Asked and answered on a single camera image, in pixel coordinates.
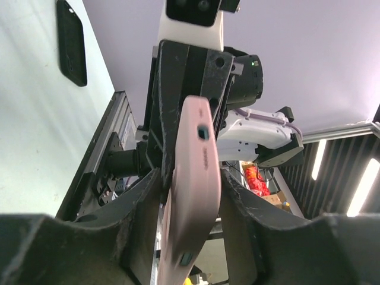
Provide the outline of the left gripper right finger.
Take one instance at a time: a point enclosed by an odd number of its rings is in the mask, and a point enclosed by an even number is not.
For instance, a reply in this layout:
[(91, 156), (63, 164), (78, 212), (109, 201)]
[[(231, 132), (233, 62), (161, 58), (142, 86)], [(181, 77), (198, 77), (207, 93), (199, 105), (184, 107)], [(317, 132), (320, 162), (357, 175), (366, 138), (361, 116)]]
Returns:
[(221, 172), (220, 217), (230, 284), (378, 284), (379, 215), (307, 220)]

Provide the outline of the phone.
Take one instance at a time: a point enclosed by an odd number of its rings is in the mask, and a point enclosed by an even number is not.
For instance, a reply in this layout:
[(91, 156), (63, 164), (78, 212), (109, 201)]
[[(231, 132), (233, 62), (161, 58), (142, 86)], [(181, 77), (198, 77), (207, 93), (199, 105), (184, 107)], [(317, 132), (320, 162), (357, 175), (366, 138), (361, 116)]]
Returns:
[(219, 214), (221, 177), (209, 101), (188, 96), (164, 208), (157, 284), (184, 284)]

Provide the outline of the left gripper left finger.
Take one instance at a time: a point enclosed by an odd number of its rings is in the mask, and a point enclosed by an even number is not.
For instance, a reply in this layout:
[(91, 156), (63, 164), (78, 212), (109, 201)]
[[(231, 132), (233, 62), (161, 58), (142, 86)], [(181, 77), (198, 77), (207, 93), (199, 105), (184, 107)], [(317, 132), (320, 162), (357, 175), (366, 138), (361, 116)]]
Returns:
[(161, 171), (75, 222), (1, 216), (2, 284), (148, 284)]

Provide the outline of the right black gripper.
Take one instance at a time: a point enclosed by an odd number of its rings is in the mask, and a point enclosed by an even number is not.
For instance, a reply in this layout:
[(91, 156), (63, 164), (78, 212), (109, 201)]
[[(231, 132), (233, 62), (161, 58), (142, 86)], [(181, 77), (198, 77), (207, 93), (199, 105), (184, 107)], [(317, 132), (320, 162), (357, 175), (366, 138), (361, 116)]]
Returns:
[[(147, 142), (137, 145), (140, 175), (158, 168), (164, 184), (172, 183), (179, 117), (190, 83), (189, 51), (190, 45), (184, 43), (171, 40), (159, 43), (149, 96), (151, 103), (147, 108), (148, 138)], [(210, 103), (215, 131), (222, 128), (228, 111), (253, 105), (261, 98), (264, 89), (264, 74), (258, 55), (230, 46), (225, 46), (224, 52), (207, 50), (200, 92), (201, 97)], [(233, 76), (231, 83), (233, 56), (235, 63), (243, 65), (243, 70), (240, 75)]]

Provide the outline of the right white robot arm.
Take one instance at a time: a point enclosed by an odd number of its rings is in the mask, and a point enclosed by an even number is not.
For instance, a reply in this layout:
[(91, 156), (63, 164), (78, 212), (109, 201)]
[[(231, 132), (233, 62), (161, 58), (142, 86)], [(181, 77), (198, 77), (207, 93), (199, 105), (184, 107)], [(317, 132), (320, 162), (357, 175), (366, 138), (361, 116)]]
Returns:
[(152, 58), (134, 171), (144, 176), (158, 168), (168, 185), (175, 173), (205, 173), (222, 161), (253, 161), (261, 169), (288, 162), (303, 150), (302, 133), (289, 107), (250, 109), (263, 87), (256, 55), (162, 40)]

